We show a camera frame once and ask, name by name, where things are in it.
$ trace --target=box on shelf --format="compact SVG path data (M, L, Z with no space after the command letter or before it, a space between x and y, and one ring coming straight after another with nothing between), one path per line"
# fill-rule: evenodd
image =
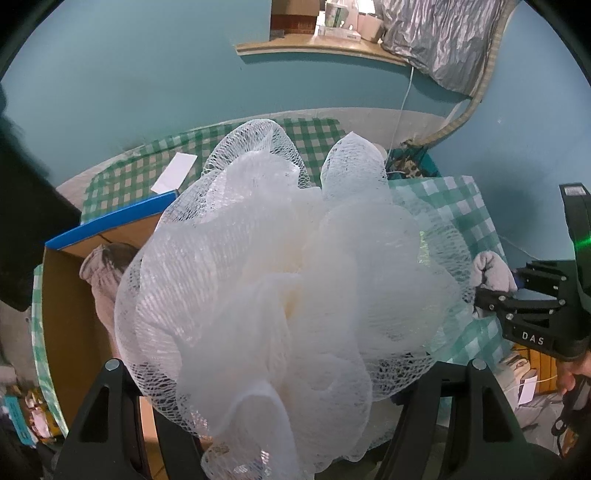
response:
M312 35L319 13L319 0L272 0L271 30Z
M342 38L344 40L361 42L361 35L358 32L339 27L325 27L324 25L320 25L318 27L318 36Z

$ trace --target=floor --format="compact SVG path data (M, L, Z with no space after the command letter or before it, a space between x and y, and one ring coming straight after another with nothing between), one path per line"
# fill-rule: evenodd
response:
M37 384L29 318L29 312L19 312L0 301L0 364L6 361L14 367L22 387Z

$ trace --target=white paper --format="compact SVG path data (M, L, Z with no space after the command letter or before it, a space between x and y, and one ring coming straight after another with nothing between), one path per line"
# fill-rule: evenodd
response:
M150 190L158 194L177 190L188 175L196 159L197 155L176 153Z
M523 376L521 393L519 394L519 405L528 403L534 398L537 380L538 371L535 368L533 368Z

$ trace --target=green checkered cloth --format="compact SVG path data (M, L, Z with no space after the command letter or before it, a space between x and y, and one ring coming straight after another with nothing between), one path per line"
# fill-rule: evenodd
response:
M460 231L473 258L490 250L505 259L491 216L472 177L391 180L389 184L390 188L413 192L437 209L442 218ZM508 355L511 345L503 339L501 325L493 314L470 322L441 360L466 365L472 358L480 358L493 368Z
M345 135L339 122L334 119L295 119L278 123L294 141L312 182L320 185L320 169L326 154ZM178 151L197 154L197 161L180 189L183 191L198 178L204 160L215 145L238 125L239 123L233 123L192 130L124 154L91 181L86 190L83 222L154 195L150 190L151 185ZM393 180L390 187L412 191L436 208L442 217L450 220L462 233L473 256L481 251L492 250L504 257L482 195L471 177ZM33 292L35 363L45 399L62 432L67 434L67 426L51 382L43 343L42 273L41 267L38 267ZM496 317L490 316L469 323L460 338L451 348L446 349L449 358L445 360L466 364L472 358L481 358L492 367L509 352L510 346L502 338Z
M179 188L179 192L183 192L200 177L203 163L215 146L242 123L197 128L127 152L121 160L95 175L90 182L82 204L82 223L156 195L150 187L176 152L197 155L197 160ZM320 185L320 169L326 155L345 136L339 121L331 118L298 118L279 119L277 123L298 149L312 183Z
M33 343L33 358L37 377L39 377L39 387L43 397L47 402L49 411L55 418L57 425L64 435L68 433L68 427L64 416L61 414L60 405L57 402L56 391L53 388L51 375L49 374L49 364L47 363L47 352L45 350L45 340L43 336L43 322L41 321L41 278L43 277L43 265L35 269L33 277L33 302L31 303L31 342Z

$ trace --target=teal wall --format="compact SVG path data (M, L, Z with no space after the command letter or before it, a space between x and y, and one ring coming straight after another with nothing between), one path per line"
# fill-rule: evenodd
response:
M400 108L409 69L324 54L240 58L271 0L65 0L2 79L5 115L58 185L121 151L201 125L295 109ZM405 108L461 96L414 76Z
M573 257L558 185L591 189L590 152L591 87L550 25L521 2L482 103L431 157L442 174L475 178L517 266L528 254Z

